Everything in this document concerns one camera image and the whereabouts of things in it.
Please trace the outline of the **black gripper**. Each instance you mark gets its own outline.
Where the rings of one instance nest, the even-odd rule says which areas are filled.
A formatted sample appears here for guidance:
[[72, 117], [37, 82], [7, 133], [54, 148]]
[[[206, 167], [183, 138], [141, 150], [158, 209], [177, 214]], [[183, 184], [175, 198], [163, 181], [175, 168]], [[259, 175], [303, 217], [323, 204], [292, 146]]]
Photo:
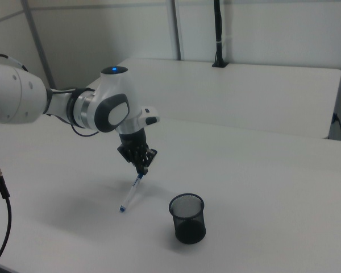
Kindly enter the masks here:
[[157, 151], [149, 148], [145, 129], [132, 134], [120, 134], [119, 137], [121, 141], [119, 153], [128, 163], [134, 165], [138, 174], [146, 175]]

